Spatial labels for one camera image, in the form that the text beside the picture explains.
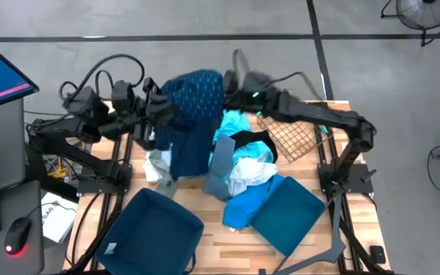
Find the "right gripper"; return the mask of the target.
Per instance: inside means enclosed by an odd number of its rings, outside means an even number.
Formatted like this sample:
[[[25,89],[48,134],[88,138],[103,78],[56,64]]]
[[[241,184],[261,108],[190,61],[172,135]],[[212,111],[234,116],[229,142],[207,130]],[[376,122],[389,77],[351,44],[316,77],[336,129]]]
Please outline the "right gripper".
[[[277,105],[281,91],[270,84],[270,77],[264,73],[247,73],[243,83],[234,70],[227,70],[223,76],[225,93],[224,110],[258,113]]]

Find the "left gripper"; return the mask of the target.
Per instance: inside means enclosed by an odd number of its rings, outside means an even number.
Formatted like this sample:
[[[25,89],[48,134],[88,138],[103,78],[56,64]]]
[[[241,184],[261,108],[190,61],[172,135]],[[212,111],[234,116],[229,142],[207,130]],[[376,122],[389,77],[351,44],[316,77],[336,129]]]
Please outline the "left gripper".
[[[154,127],[165,127],[178,112],[167,94],[150,78],[144,80],[143,91],[146,93],[145,115]],[[148,123],[134,127],[134,141],[144,150],[153,150],[155,140],[150,138],[153,127]]]

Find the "aqua cloth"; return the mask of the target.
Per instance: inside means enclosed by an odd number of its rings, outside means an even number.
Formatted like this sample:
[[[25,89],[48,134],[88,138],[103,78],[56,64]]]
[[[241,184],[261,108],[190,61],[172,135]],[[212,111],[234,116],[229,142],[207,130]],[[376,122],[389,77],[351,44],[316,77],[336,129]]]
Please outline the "aqua cloth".
[[[239,131],[253,132],[248,116],[239,111],[225,111],[220,128],[214,134],[213,144],[216,145],[219,135],[223,134],[230,137]],[[266,163],[273,163],[273,154],[270,152],[268,146],[261,141],[235,149],[232,157],[232,165],[234,166],[241,158],[245,157],[258,159]]]

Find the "black cloth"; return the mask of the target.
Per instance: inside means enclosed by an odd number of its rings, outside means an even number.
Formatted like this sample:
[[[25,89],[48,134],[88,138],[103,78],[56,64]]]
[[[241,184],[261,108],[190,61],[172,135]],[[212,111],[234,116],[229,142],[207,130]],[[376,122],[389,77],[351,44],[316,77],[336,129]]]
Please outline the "black cloth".
[[[239,131],[238,133],[231,135],[230,138],[235,141],[235,149],[245,147],[250,143],[261,141],[268,146],[270,152],[273,154],[273,163],[276,163],[278,159],[276,145],[271,139],[268,131]]]

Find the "navy dotted cloth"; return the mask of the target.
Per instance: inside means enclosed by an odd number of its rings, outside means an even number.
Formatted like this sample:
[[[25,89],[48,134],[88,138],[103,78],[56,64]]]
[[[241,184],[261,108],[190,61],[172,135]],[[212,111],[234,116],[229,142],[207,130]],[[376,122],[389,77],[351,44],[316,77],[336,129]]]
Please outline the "navy dotted cloth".
[[[178,108],[167,126],[154,129],[157,149],[171,150],[170,177],[178,180],[207,173],[225,104],[222,74],[192,71],[167,80],[161,91]]]

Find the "grey-blue cloth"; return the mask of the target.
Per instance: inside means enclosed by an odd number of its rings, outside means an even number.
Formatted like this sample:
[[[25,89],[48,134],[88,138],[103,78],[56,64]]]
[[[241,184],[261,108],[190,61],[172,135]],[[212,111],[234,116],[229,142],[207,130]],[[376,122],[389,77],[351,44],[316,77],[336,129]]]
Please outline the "grey-blue cloth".
[[[202,191],[223,202],[231,198],[226,180],[232,171],[235,140],[219,135],[212,155],[212,162]]]

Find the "white teal-trimmed cloth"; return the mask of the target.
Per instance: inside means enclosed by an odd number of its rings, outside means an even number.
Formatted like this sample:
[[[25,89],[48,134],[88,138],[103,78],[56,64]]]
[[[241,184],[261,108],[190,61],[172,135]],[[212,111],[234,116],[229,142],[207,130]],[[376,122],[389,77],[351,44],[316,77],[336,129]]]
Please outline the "white teal-trimmed cloth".
[[[250,157],[241,158],[227,178],[228,191],[231,196],[237,196],[249,186],[266,183],[277,172],[275,163],[266,163]]]

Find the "bright blue cloth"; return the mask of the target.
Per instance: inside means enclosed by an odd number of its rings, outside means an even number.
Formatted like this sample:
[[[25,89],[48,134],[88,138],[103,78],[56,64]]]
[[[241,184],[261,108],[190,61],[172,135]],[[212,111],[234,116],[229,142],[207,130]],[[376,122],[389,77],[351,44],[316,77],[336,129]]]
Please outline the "bright blue cloth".
[[[276,174],[267,182],[249,186],[244,192],[229,199],[223,213],[223,225],[234,229],[249,227],[251,220],[284,180],[283,176]]]

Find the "navy fabric storage bin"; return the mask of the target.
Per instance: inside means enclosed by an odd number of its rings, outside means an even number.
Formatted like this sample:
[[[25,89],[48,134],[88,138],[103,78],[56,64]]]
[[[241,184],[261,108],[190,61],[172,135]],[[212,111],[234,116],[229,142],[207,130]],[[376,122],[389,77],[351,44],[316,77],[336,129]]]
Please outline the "navy fabric storage bin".
[[[203,222],[171,198],[141,189],[104,237],[96,258],[112,275],[189,275]]]

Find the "white paper sheet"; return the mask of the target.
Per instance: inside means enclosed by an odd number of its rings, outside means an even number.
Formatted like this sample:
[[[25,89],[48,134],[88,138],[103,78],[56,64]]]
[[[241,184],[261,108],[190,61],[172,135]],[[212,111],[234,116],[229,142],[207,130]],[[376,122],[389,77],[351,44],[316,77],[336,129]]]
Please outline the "white paper sheet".
[[[70,232],[78,204],[47,192],[41,199],[43,235],[56,243],[62,243]]]

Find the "teal fabric storage bin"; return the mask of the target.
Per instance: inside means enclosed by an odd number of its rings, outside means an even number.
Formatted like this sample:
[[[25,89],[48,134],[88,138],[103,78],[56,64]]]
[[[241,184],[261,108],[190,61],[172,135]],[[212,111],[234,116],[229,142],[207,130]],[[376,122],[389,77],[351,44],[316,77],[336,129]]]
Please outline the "teal fabric storage bin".
[[[281,254],[290,256],[325,209],[325,203],[287,177],[251,220],[251,226]]]

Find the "grey desk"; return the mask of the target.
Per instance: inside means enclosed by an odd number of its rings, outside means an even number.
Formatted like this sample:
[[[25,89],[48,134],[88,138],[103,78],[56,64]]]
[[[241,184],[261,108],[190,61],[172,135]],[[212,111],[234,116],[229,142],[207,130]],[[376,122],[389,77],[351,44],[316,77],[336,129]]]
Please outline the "grey desk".
[[[40,183],[25,179],[24,112],[21,99],[0,105],[0,275],[38,275],[44,268]],[[31,229],[24,248],[8,255],[4,241],[17,218]]]

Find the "black computer mouse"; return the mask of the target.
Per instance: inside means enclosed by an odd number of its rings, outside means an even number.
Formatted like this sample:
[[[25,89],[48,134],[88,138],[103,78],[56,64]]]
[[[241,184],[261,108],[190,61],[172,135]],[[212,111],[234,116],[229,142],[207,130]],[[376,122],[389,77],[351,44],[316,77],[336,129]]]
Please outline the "black computer mouse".
[[[11,223],[4,241],[6,254],[16,255],[23,250],[30,229],[31,220],[29,218],[20,217]]]

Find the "black floor fan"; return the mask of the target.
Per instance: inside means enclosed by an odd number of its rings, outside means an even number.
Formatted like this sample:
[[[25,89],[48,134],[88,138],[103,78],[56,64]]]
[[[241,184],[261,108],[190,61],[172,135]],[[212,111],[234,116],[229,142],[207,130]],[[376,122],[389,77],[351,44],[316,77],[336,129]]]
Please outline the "black floor fan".
[[[440,0],[388,0],[380,17],[398,18],[408,28],[421,31],[420,45],[424,47],[434,41],[427,39],[427,31],[440,28]]]

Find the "black metal table frame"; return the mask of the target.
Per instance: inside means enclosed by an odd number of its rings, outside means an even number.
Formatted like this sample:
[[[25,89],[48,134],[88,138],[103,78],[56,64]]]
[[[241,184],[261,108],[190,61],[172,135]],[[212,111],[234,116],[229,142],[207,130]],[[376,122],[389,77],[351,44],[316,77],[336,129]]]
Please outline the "black metal table frame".
[[[325,140],[323,147],[320,146],[319,150],[312,150],[292,163],[279,153],[277,161],[280,175],[293,177],[323,202],[326,202],[326,197],[320,188],[317,173],[317,166],[323,159],[323,155],[319,154],[319,151],[323,150],[325,160],[329,162],[332,155],[335,155],[336,152],[340,155],[348,143],[347,135],[343,130],[333,129],[332,133],[330,134],[331,139],[328,140],[325,134],[322,135]],[[132,146],[130,157],[133,166],[131,189],[125,194],[123,206],[127,205],[140,189],[155,187],[153,183],[146,181],[143,169],[145,151],[135,143]],[[102,158],[109,157],[113,147],[113,142],[103,138],[101,142],[92,146],[92,154]],[[222,224],[225,203],[202,192],[204,181],[205,176],[181,179],[178,183],[178,190],[173,197],[176,202],[197,215],[205,225],[199,246],[196,248],[197,262],[192,273],[257,274],[259,269],[265,269],[268,273],[272,273],[282,261],[283,255],[253,228],[236,232],[226,228]],[[66,253],[72,260],[71,256],[74,251],[75,262],[85,253],[102,224],[105,223],[101,220],[108,218],[116,201],[116,195],[100,194],[91,203],[94,196],[95,194],[85,194],[79,197],[76,220],[70,235],[72,240],[69,242]],[[375,205],[365,195],[354,193],[347,194],[347,202],[355,236],[368,253],[370,246],[381,246],[386,254],[386,263],[380,264],[380,266],[389,270],[388,253]],[[283,268],[329,249],[331,233],[330,215],[324,212],[290,258],[287,259]],[[339,266],[342,265],[320,262],[298,270],[294,274],[338,274]]]

